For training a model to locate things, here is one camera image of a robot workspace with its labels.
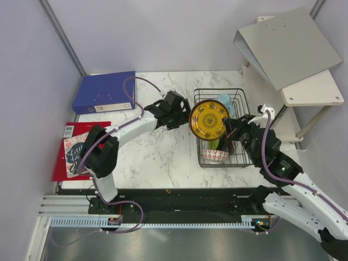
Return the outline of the Little Women book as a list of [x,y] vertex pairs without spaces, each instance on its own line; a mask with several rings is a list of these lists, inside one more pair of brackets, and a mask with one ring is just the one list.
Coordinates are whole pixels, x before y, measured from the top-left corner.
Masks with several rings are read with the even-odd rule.
[[84,176],[88,174],[85,167],[82,167],[80,172],[78,171],[81,162],[80,153],[88,134],[89,133],[86,132],[64,139],[65,168],[68,178],[75,178],[79,175]]

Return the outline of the yellow patterned plate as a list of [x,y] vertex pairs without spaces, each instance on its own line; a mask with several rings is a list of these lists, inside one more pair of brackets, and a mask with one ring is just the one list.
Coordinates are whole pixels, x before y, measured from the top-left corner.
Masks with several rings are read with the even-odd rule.
[[221,102],[202,100],[190,112],[189,128],[198,139],[219,140],[226,134],[224,118],[229,118],[229,111]]

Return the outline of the light blue plastic tumbler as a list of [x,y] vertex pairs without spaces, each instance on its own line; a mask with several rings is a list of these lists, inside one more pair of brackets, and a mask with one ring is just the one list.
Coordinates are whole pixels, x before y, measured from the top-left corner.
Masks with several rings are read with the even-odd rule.
[[235,111],[234,105],[232,103],[229,103],[227,106],[227,109],[229,111],[229,117],[232,119],[236,119],[237,118],[237,113]]

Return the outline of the white two-tier shelf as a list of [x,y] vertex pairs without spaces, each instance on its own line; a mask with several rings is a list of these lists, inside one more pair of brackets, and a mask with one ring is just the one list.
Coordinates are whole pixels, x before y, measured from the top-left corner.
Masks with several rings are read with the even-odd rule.
[[[272,17],[260,17],[256,23]],[[242,72],[250,94],[251,113],[256,113],[260,104],[272,106],[275,118],[271,127],[284,142],[302,141],[328,110],[344,101],[330,69],[281,90],[275,90],[246,59]]]

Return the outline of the lime green plate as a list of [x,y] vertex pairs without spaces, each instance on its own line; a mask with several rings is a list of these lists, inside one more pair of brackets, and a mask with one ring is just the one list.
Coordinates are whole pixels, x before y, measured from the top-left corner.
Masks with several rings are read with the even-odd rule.
[[220,144],[220,139],[208,141],[208,148],[210,150],[217,150],[219,144]]

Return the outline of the red folder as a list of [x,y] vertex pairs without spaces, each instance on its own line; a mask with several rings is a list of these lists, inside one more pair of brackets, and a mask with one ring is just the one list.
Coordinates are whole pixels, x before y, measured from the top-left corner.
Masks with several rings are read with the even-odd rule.
[[52,181],[82,181],[82,180],[88,180],[87,175],[79,175],[75,178],[68,178],[66,174],[66,165],[65,165],[65,153],[64,153],[64,139],[71,138],[73,136],[77,136],[86,132],[89,132],[92,127],[100,125],[101,127],[105,128],[111,125],[110,121],[102,121],[102,122],[67,122],[64,133],[63,133],[63,139],[60,143],[60,149],[57,156],[57,160],[54,167],[53,177]]

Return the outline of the light blue handled mug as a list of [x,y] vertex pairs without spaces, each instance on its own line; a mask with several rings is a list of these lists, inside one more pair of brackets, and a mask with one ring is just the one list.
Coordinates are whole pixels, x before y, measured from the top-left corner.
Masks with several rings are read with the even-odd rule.
[[222,103],[225,107],[228,107],[231,105],[231,98],[227,94],[219,94],[216,97],[216,100]]

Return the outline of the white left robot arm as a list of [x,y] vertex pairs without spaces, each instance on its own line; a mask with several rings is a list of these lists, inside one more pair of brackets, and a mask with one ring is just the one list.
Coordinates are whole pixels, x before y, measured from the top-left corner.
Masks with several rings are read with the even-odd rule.
[[160,127],[168,130],[189,122],[191,108],[188,100],[174,90],[141,110],[141,114],[120,125],[92,127],[80,152],[78,170],[86,168],[98,196],[101,208],[108,214],[119,209],[118,191],[114,183],[119,149],[133,139]]

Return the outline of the red lacquer bowl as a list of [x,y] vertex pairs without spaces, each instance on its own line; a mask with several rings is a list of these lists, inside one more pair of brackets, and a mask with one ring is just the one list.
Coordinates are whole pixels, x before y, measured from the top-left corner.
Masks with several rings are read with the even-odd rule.
[[227,140],[227,149],[230,156],[235,154],[237,147],[237,142],[232,140]]

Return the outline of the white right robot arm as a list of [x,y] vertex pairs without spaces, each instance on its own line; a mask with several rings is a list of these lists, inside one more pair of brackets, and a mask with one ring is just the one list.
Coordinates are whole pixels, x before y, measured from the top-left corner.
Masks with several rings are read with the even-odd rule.
[[347,210],[328,197],[303,168],[281,151],[282,142],[270,129],[270,112],[265,127],[254,123],[255,116],[224,118],[227,138],[238,141],[252,164],[271,184],[300,202],[286,203],[275,192],[259,186],[249,200],[255,214],[267,211],[287,220],[315,238],[321,248],[336,260],[347,260]]

